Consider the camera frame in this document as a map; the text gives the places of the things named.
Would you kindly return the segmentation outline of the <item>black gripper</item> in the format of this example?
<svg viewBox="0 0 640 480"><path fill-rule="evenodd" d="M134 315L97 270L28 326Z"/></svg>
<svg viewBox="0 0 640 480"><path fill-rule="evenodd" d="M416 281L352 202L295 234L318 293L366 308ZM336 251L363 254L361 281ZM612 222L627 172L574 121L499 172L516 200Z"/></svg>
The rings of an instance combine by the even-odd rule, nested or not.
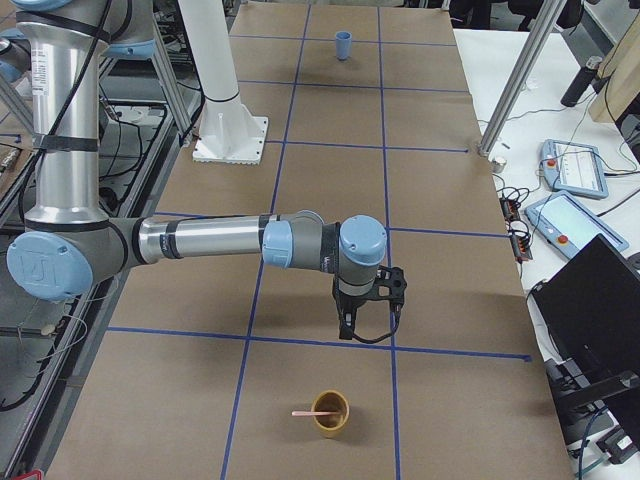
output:
<svg viewBox="0 0 640 480"><path fill-rule="evenodd" d="M340 322L339 338L351 340L352 332L356 331L358 309L368 301L368 298L366 295L352 296L342 292L339 289L339 281L336 279L333 280L332 295Z"/></svg>

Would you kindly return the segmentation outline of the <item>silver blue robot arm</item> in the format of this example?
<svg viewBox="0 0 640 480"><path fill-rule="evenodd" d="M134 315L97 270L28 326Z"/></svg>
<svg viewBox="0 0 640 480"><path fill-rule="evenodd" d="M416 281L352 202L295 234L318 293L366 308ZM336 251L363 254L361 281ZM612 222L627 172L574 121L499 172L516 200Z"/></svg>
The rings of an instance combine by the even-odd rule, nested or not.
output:
<svg viewBox="0 0 640 480"><path fill-rule="evenodd" d="M334 224L308 210L171 222L109 217L99 205L99 59L147 59L158 50L152 4L20 1L16 21L30 45L35 155L28 176L36 199L7 267L26 292L58 302L161 259L258 253L268 265L332 276L343 340L355 337L366 302L401 311L402 272L384 265L386 231L366 215Z"/></svg>
<svg viewBox="0 0 640 480"><path fill-rule="evenodd" d="M1 76L9 83L19 80L31 70L31 44L18 29L1 32Z"/></svg>

